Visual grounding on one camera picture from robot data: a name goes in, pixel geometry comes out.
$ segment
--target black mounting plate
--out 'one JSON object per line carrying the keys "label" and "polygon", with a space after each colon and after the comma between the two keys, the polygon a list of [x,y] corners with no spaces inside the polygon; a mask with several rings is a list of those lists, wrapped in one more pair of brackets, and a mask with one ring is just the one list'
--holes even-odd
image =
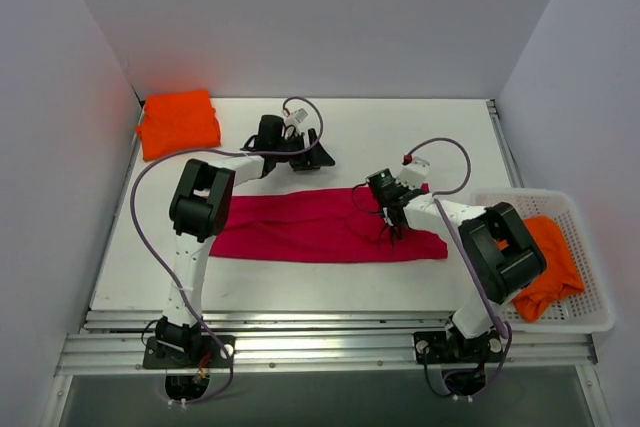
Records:
{"label": "black mounting plate", "polygon": [[[218,335],[218,338],[224,345],[230,345],[235,349],[236,338],[232,335]],[[202,336],[202,355],[198,355],[195,361],[175,349],[158,344],[155,337],[149,337],[144,351],[142,368],[148,370],[197,369],[200,359],[209,351],[211,351],[211,360],[208,368],[225,369],[230,367],[233,357],[231,360],[223,358],[220,347],[208,335]]]}
{"label": "black mounting plate", "polygon": [[463,353],[456,353],[452,349],[451,343],[447,341],[445,331],[437,332],[415,332],[413,334],[413,346],[416,355],[416,362],[424,365],[424,355],[418,351],[419,342],[427,342],[427,364],[478,364],[486,359],[487,363],[498,363],[502,358],[502,350],[500,352],[492,352],[488,348],[490,339],[500,340],[497,332],[491,331],[482,335],[472,342],[476,345],[469,346]]}

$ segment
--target red cloth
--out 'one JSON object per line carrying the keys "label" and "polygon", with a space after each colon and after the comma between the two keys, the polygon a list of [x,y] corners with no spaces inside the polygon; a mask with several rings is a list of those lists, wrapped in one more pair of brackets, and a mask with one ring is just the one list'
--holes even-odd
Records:
{"label": "red cloth", "polygon": [[209,92],[150,95],[136,127],[145,162],[178,150],[220,145],[220,125]]}
{"label": "red cloth", "polygon": [[[358,189],[355,200],[363,209],[377,209],[369,189]],[[447,244],[436,234],[407,229],[392,247],[388,229],[380,236],[383,226],[380,217],[356,208],[350,188],[234,196],[211,255],[310,263],[447,258]]]}

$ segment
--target black bracket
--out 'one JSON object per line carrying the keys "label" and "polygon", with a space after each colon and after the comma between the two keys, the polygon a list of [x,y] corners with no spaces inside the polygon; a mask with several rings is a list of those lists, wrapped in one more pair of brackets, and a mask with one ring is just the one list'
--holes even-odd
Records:
{"label": "black bracket", "polygon": [[[218,338],[225,346],[230,345],[235,349],[236,338],[232,335],[218,335]],[[228,369],[231,366],[233,357],[231,359],[225,359],[220,351],[220,347],[209,335],[202,336],[200,349],[196,355],[193,355],[193,353],[187,355],[176,349],[160,344],[155,337],[149,337],[144,352],[144,359],[142,360],[142,367],[150,370],[198,368],[200,366],[200,360],[207,355],[208,352],[211,352],[211,360],[209,361],[208,368]]]}
{"label": "black bracket", "polygon": [[403,227],[407,225],[404,215],[404,208],[416,197],[424,195],[426,192],[421,189],[409,189],[396,182],[389,169],[383,169],[366,178],[369,190],[378,203],[378,210],[384,212],[381,216],[386,217],[385,221],[397,229],[399,238],[402,239]]}
{"label": "black bracket", "polygon": [[[277,115],[263,115],[258,126],[258,133],[249,137],[241,150],[249,152],[298,152],[304,150],[304,135],[294,133],[290,137],[285,137],[286,129],[284,119]],[[307,131],[309,145],[318,140],[315,129]],[[305,170],[318,170],[321,167],[332,167],[336,165],[335,160],[318,142],[315,147],[304,154],[281,156],[262,155],[264,158],[264,177],[271,172],[279,162],[289,162],[294,172]]]}
{"label": "black bracket", "polygon": [[484,214],[462,222],[458,232],[483,290],[496,304],[504,303],[547,268],[544,255],[511,204],[487,207]]}
{"label": "black bracket", "polygon": [[[169,218],[176,234],[183,232],[204,242],[224,229],[229,218],[231,194],[236,173],[213,167],[196,159],[184,166],[178,187],[171,200]],[[196,192],[209,190],[205,199]]]}
{"label": "black bracket", "polygon": [[490,330],[480,337],[467,340],[454,328],[450,331],[415,332],[413,346],[416,362],[433,364],[480,364],[500,362],[502,350],[493,352],[491,344],[501,345],[500,336]]}

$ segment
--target cable connector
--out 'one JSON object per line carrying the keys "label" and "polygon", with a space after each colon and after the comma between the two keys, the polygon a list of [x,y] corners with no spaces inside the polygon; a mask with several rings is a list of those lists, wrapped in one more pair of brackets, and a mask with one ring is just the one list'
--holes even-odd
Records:
{"label": "cable connector", "polygon": [[419,189],[425,183],[427,174],[429,173],[429,162],[412,157],[411,163],[402,167],[400,174],[396,177],[396,181],[403,187],[410,190]]}
{"label": "cable connector", "polygon": [[298,109],[284,118],[284,131],[286,138],[291,137],[293,134],[300,132],[300,125],[309,116],[304,109]]}

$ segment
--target magenta towel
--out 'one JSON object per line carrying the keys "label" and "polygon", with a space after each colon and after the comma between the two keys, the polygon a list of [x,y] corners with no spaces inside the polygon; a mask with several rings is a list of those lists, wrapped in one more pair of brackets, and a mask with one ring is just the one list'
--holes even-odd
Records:
{"label": "magenta towel", "polygon": [[[355,200],[377,209],[369,189],[358,189]],[[356,208],[350,188],[234,196],[211,255],[340,264],[447,258],[447,244],[436,234],[406,229],[392,246],[388,230],[380,235],[383,226],[380,217]]]}

